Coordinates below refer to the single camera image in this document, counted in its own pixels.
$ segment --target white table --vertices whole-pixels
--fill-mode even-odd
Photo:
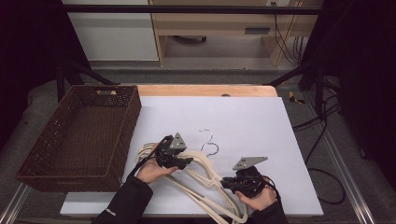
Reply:
[[[142,110],[131,140],[124,179],[134,168],[136,152],[144,144],[159,142],[168,134],[180,133],[188,145],[187,150],[200,150],[210,133],[199,131],[209,129],[214,134],[212,142],[219,145],[219,153],[209,159],[220,176],[235,176],[232,168],[241,157],[266,156],[268,161],[256,167],[275,181],[286,215],[323,215],[281,98],[141,96],[141,101]],[[200,186],[183,171],[176,171],[173,176],[222,204],[214,189]],[[145,217],[207,216],[165,178],[150,186],[154,195]],[[111,192],[70,192],[61,214],[96,217],[113,196]]]

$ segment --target hanger hook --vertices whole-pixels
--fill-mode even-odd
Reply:
[[[200,130],[199,132],[200,132],[200,133],[202,133],[202,132],[210,132],[210,139],[209,139],[209,141],[207,141],[207,143],[210,143],[210,142],[212,141],[212,138],[213,138],[213,133],[212,133],[212,131],[210,131],[210,130],[208,130],[208,129],[203,129],[203,130]]]
[[[206,154],[207,157],[208,157],[208,156],[213,156],[213,155],[218,154],[218,152],[219,152],[219,146],[218,146],[216,143],[205,143],[205,144],[203,144],[203,145],[202,145],[202,148],[201,148],[201,151],[202,151],[202,149],[204,149],[204,146],[205,146],[205,145],[213,145],[213,146],[216,147],[216,151],[215,151],[215,152],[211,152],[211,153]]]
[[[206,156],[208,157],[208,156],[213,156],[213,155],[217,154],[217,153],[219,152],[219,146],[218,146],[216,143],[212,143],[212,142],[211,142],[211,141],[212,141],[212,138],[213,138],[213,133],[212,133],[210,130],[208,130],[208,129],[203,129],[203,130],[200,130],[199,132],[200,132],[200,133],[202,133],[202,132],[210,132],[210,139],[209,139],[209,141],[207,141],[206,143],[204,143],[204,144],[202,145],[201,151],[204,149],[205,145],[213,145],[213,146],[216,147],[216,151],[215,151],[215,152],[208,153],[208,154],[206,154]]]

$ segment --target brown woven basket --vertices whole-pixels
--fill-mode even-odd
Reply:
[[[44,192],[116,191],[142,105],[136,86],[73,86],[16,179]]]

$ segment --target metal bracket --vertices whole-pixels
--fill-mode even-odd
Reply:
[[[180,133],[176,133],[174,139],[172,140],[170,148],[172,150],[185,150],[187,148],[186,143],[184,143],[183,138]]]
[[[233,170],[244,170],[266,160],[268,160],[268,157],[242,157],[233,167]]]

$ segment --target aluminum rail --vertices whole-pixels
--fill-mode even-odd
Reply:
[[[20,184],[14,196],[12,197],[11,201],[9,202],[8,206],[1,214],[0,224],[14,223],[31,189],[32,189],[31,187],[25,184]]]
[[[317,115],[317,112],[314,107],[314,99],[311,94],[307,94],[303,91],[303,95],[309,108],[311,109],[312,114],[314,117]],[[322,132],[323,124],[318,125],[319,131]],[[375,224],[374,217],[367,206],[366,201],[364,201],[363,196],[361,195],[361,191],[359,190],[358,185],[356,184],[355,180],[353,179],[352,174],[349,172],[343,158],[341,157],[337,146],[335,145],[334,141],[332,140],[332,136],[330,133],[325,130],[325,134],[323,135],[324,140],[326,141],[327,150],[329,156],[332,160],[332,164],[334,165],[334,169],[340,177],[340,181],[343,184],[346,194],[349,198],[350,203],[352,204],[353,209],[355,210],[356,216],[359,219],[361,224]]]
[[[42,9],[58,9],[73,13],[199,13],[199,14],[273,14],[321,15],[335,9],[322,7],[243,7],[243,6],[146,6],[146,5],[40,5]]]

